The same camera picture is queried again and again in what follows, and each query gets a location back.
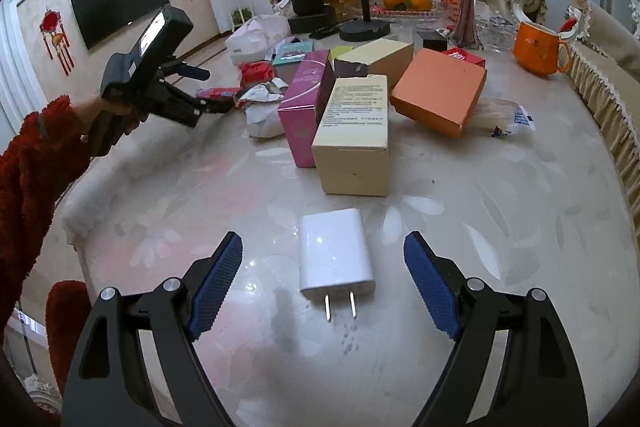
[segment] wall-mounted tv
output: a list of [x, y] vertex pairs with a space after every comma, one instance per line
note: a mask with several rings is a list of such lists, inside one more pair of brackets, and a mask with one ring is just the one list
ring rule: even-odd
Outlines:
[[169, 0], [71, 0], [87, 49]]

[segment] white phone charger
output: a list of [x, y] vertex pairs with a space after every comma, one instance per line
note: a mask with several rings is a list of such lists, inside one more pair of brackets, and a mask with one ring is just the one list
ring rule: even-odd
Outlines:
[[356, 208], [300, 219], [300, 291], [311, 301], [324, 299], [326, 319], [331, 320], [329, 298], [351, 299], [376, 288], [360, 211]]

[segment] marble table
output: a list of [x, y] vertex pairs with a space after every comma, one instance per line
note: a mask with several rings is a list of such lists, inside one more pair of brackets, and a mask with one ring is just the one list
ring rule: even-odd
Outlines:
[[[411, 42], [410, 28], [394, 28]], [[321, 42], [332, 47], [337, 38]], [[418, 230], [442, 257], [496, 291], [544, 288], [566, 328], [596, 425], [638, 368], [638, 247], [600, 133], [564, 76], [532, 76], [510, 53], [481, 52], [483, 96], [522, 104], [537, 130], [447, 139], [390, 110], [390, 193], [327, 196], [298, 169], [284, 138], [248, 137], [243, 115], [206, 116], [195, 130], [151, 117], [69, 193], [65, 226], [92, 297], [115, 286], [149, 291], [209, 256], [227, 230], [244, 262], [214, 328], [195, 344], [238, 426], [410, 426], [452, 342], [438, 331], [402, 259]], [[235, 81], [230, 64], [213, 71]], [[298, 286], [300, 216], [362, 211], [377, 287], [357, 302], [322, 305]], [[174, 417], [148, 335], [145, 358]], [[471, 419], [488, 410], [506, 335]]]

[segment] pink box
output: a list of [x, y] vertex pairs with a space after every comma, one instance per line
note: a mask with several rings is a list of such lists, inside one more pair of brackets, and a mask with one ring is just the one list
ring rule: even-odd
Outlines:
[[300, 62], [280, 103], [278, 115], [298, 167], [316, 167], [311, 144], [334, 84], [329, 51], [310, 52]]

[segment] orange mug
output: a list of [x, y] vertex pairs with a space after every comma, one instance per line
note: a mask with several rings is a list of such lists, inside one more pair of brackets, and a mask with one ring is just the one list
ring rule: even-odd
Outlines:
[[569, 61], [564, 66], [558, 62], [561, 45], [570, 56], [569, 45], [555, 31], [533, 22], [523, 22], [518, 30], [513, 54], [519, 65], [531, 73], [566, 73]]

